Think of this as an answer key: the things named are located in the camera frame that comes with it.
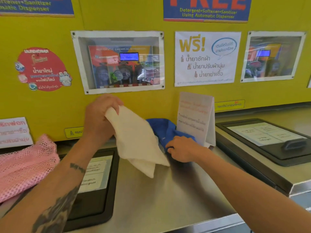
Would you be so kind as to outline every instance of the white cloth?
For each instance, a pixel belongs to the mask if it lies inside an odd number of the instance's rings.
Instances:
[[[119,115],[113,108],[105,115],[115,129],[119,156],[153,178],[156,164],[170,166],[158,138],[146,120],[125,106],[119,108]]]

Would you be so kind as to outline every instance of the yellow machine panel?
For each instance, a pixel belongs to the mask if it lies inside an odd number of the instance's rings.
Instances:
[[[0,119],[26,117],[34,140],[44,133],[54,141],[79,137],[85,106],[97,96],[84,94],[70,33],[73,30],[164,32],[165,89],[116,94],[145,119],[168,118],[176,122],[181,91],[212,95],[215,102],[222,102],[220,107],[234,107],[234,101],[243,101],[243,105],[236,106],[238,109],[311,101],[311,89],[307,88],[311,73],[309,33],[294,79],[240,82],[248,31],[310,32],[311,0],[252,0],[247,23],[166,22],[163,0],[72,0],[72,5],[74,18],[0,17]],[[175,31],[242,32],[235,82],[174,87]],[[14,63],[24,49],[31,47],[55,53],[71,75],[71,86],[32,91],[21,83]]]

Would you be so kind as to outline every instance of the tattoo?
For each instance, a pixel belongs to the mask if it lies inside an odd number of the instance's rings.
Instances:
[[[80,185],[56,200],[56,204],[46,209],[32,226],[32,233],[62,233],[67,218],[76,199]]]
[[[70,164],[70,168],[73,168],[73,169],[75,169],[75,170],[79,169],[80,172],[82,172],[82,173],[85,173],[85,172],[86,172],[86,170],[85,170],[84,168],[81,168],[79,165],[77,165],[77,164],[75,164],[75,163],[71,163],[71,164]]]

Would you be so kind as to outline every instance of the metal surface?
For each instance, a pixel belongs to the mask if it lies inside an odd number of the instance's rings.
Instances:
[[[219,148],[213,152],[237,166]],[[170,163],[171,167],[156,165],[151,179],[120,159],[112,218],[72,232],[201,233],[243,223],[202,168],[172,159]]]
[[[271,123],[311,136],[310,107],[255,112],[251,114],[235,112],[234,116],[217,117],[216,123],[251,118],[267,120]],[[282,167],[257,153],[220,128],[216,127],[216,132],[231,144],[232,149],[239,149],[240,152],[238,154],[240,155],[241,153],[244,155],[243,158],[250,165],[276,183],[289,196],[311,191],[311,163]]]

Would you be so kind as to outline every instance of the blue screen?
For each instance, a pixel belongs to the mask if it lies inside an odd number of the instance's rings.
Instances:
[[[269,57],[270,56],[270,50],[259,50],[257,51],[256,57]]]
[[[120,61],[139,61],[139,55],[135,53],[120,53]]]

